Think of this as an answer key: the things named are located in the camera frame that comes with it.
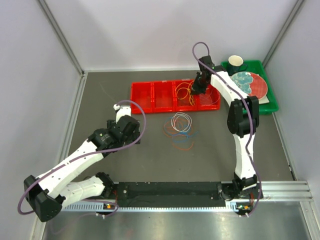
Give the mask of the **white square board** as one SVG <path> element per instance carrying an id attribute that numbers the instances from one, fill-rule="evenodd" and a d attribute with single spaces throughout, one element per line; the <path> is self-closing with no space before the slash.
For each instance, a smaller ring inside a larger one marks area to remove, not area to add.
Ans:
<path id="1" fill-rule="evenodd" d="M 258 102 L 260 105 L 263 105 L 263 104 L 268 104 L 270 101 L 269 101 L 268 97 L 265 95 L 264 97 L 260 98 L 258 100 Z"/>

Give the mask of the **red bin far left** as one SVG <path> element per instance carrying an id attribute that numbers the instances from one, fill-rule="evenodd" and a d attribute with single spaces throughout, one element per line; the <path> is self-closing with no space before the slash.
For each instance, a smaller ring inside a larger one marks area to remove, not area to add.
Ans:
<path id="1" fill-rule="evenodd" d="M 136 102 L 146 114 L 153 112 L 153 84 L 151 82 L 133 82 L 130 100 Z"/>

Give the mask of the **green plastic tray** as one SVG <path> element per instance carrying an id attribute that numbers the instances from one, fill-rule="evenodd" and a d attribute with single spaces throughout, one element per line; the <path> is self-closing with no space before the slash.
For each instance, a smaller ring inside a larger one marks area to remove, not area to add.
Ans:
<path id="1" fill-rule="evenodd" d="M 259 114 L 260 115 L 270 115 L 270 114 L 278 111 L 279 105 L 277 103 L 276 97 L 274 95 L 274 91 L 271 87 L 271 84 L 269 82 L 269 79 L 267 77 L 267 74 L 265 72 L 265 69 L 264 69 L 261 61 L 260 60 L 245 60 L 244 63 L 248 65 L 247 70 L 244 72 L 251 72 L 251 73 L 254 73 L 254 74 L 261 76 L 265 80 L 265 82 L 268 86 L 268 92 L 267 92 L 266 96 L 269 99 L 269 103 L 259 105 Z"/>

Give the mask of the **red round plate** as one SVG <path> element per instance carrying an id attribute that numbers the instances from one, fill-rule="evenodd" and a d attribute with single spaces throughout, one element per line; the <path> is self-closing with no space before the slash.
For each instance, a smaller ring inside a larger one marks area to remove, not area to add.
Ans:
<path id="1" fill-rule="evenodd" d="M 256 73 L 249 72 L 252 78 L 252 82 L 249 84 L 250 93 L 249 96 L 256 96 L 259 100 L 267 96 L 268 85 L 266 81 Z"/>

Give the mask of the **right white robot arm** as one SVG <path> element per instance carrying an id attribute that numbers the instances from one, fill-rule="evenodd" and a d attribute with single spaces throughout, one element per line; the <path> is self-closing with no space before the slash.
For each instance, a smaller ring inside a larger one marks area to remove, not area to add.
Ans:
<path id="1" fill-rule="evenodd" d="M 230 190 L 225 196 L 245 198 L 258 185 L 253 163 L 253 143 L 259 126 L 259 100 L 242 91 L 221 65 L 215 65 L 211 56 L 196 59 L 200 71 L 191 87 L 192 95 L 203 94 L 208 86 L 214 87 L 229 106 L 227 127 L 234 137 L 236 167 Z"/>

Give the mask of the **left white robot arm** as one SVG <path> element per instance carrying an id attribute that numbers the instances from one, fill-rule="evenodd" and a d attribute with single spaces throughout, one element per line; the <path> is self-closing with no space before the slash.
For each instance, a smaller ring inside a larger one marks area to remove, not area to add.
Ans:
<path id="1" fill-rule="evenodd" d="M 95 175 L 75 182 L 74 179 L 109 154 L 137 144 L 144 129 L 132 117 L 132 109 L 121 102 L 113 106 L 115 119 L 108 120 L 105 128 L 96 129 L 71 155 L 51 170 L 28 176 L 23 181 L 24 194 L 31 212 L 41 222 L 48 222 L 67 206 L 91 199 L 109 198 L 115 192 L 114 182 L 108 174 Z"/>

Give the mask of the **dark green paper cup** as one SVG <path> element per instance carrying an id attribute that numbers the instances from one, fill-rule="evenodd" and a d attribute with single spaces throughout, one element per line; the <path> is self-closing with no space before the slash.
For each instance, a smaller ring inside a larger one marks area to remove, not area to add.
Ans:
<path id="1" fill-rule="evenodd" d="M 248 65 L 239 55 L 231 55 L 227 60 L 226 70 L 230 76 L 235 73 L 246 71 Z"/>

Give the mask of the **blue patterned plate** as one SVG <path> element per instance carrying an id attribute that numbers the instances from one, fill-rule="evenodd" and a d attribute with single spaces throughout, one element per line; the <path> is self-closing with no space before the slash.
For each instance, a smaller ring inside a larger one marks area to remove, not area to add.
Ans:
<path id="1" fill-rule="evenodd" d="M 248 95 L 252 93 L 251 84 L 253 83 L 254 79 L 249 72 L 237 72 L 230 78 L 244 93 Z"/>

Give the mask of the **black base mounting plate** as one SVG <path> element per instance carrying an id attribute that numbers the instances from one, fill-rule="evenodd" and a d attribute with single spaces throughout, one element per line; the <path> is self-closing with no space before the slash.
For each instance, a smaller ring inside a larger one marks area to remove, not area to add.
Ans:
<path id="1" fill-rule="evenodd" d="M 120 207 L 221 207 L 219 182 L 119 182 Z"/>

